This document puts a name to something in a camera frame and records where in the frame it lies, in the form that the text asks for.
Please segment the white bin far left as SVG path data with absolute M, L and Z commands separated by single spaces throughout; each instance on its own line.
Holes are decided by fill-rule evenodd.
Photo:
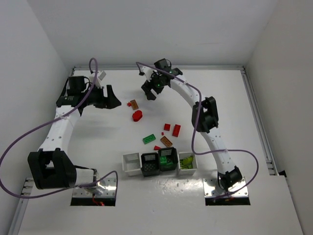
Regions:
M 142 163 L 139 153 L 131 153 L 123 155 L 122 169 L 124 173 L 131 177 L 142 174 Z

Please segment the black bin left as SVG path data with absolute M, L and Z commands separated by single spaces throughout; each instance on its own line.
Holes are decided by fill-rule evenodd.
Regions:
M 141 155 L 141 172 L 144 177 L 157 176 L 160 174 L 159 156 L 156 152 L 143 153 Z

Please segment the white bin far right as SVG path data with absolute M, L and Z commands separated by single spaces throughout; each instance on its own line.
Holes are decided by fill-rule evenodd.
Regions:
M 178 153 L 178 175 L 193 176 L 197 170 L 197 159 L 192 152 Z

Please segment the red round lego piece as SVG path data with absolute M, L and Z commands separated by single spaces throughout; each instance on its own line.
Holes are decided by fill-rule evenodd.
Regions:
M 136 110 L 132 115 L 132 119 L 134 122 L 140 121 L 142 117 L 143 117 L 143 112 L 141 110 Z

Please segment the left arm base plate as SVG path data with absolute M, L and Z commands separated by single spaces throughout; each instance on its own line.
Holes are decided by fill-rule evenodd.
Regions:
M 117 179 L 105 178 L 94 187 L 73 189 L 72 198 L 114 198 L 116 196 Z

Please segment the black bin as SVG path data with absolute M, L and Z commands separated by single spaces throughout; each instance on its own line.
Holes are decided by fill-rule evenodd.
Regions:
M 160 161 L 161 156 L 166 156 L 168 160 L 168 164 L 175 164 L 177 168 L 178 155 L 177 155 L 177 150 L 174 147 L 161 148 L 160 150 L 158 150 L 158 155 L 159 155 L 159 161 Z
M 159 156 L 156 152 L 143 153 L 141 155 L 141 172 L 144 177 L 157 176 L 160 174 Z

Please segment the black bin right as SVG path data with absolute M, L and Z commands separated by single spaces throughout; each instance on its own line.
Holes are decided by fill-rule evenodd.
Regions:
M 178 155 L 177 155 L 177 150 L 174 147 L 161 148 L 160 150 L 158 150 L 158 155 L 159 155 L 159 161 L 160 161 L 161 156 L 166 156 L 168 160 L 168 164 L 175 164 L 177 168 Z

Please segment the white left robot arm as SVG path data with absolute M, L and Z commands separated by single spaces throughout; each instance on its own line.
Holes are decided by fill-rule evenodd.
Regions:
M 38 151 L 27 161 L 38 189 L 73 188 L 92 183 L 96 170 L 75 166 L 67 155 L 74 126 L 87 106 L 113 109 L 121 105 L 112 86 L 96 81 L 95 86 L 85 76 L 69 77 L 56 102 L 56 122 L 51 125 Z

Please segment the lime square lego brick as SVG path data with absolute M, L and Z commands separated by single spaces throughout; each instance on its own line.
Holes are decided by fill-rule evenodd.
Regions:
M 194 157 L 190 156 L 184 159 L 180 159 L 179 163 L 180 163 L 180 168 L 181 169 L 193 169 L 193 160 Z

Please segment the green long lego brick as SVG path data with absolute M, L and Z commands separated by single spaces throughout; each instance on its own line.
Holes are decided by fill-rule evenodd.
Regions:
M 143 140 L 144 144 L 148 144 L 148 143 L 151 143 L 151 142 L 155 141 L 156 137 L 155 137 L 154 134 L 151 134 L 151 135 L 148 135 L 148 136 L 144 137 L 142 140 Z

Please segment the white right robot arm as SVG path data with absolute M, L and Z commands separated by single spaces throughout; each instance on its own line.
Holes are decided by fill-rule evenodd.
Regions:
M 172 68 L 166 59 L 149 66 L 137 62 L 139 75 L 146 81 L 141 86 L 147 100 L 155 100 L 168 86 L 176 91 L 192 108 L 192 152 L 195 153 L 195 134 L 198 132 L 206 140 L 217 165 L 219 187 L 228 191 L 230 187 L 242 180 L 242 174 L 227 152 L 226 146 L 218 130 L 219 116 L 214 97 L 202 97 L 201 91 L 190 84 L 178 68 Z

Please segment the red square lego brick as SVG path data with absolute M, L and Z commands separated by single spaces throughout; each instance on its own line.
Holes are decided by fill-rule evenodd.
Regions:
M 165 130 L 165 131 L 170 131 L 170 128 L 171 128 L 171 125 L 168 124 L 168 123 L 165 123 L 163 130 Z

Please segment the white bin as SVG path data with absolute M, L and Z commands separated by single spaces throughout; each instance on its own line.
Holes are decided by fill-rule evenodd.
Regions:
M 197 170 L 197 159 L 192 152 L 178 153 L 178 175 L 193 176 Z
M 142 174 L 142 163 L 139 153 L 131 153 L 123 155 L 122 169 L 124 173 L 131 177 Z

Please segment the orange brown lego brick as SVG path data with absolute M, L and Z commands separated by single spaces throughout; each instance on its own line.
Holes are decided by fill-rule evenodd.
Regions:
M 138 104 L 137 104 L 135 99 L 131 100 L 130 104 L 131 104 L 131 107 L 132 107 L 133 110 L 139 109 Z

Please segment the green upside-down lego brick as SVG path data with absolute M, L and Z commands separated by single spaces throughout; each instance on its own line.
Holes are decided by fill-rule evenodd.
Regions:
M 168 164 L 168 160 L 166 156 L 161 156 L 160 157 L 160 165 L 167 165 Z

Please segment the red rectangular lego brick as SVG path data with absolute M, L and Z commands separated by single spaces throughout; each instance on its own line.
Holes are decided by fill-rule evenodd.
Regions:
M 181 126 L 178 124 L 175 124 L 173 132 L 172 132 L 172 136 L 178 137 L 180 133 L 180 129 L 181 129 Z

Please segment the green square lego brick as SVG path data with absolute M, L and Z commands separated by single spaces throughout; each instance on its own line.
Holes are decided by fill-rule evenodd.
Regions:
M 166 165 L 162 165 L 161 170 L 162 171 L 171 171 L 174 170 L 176 168 L 175 164 L 166 164 Z

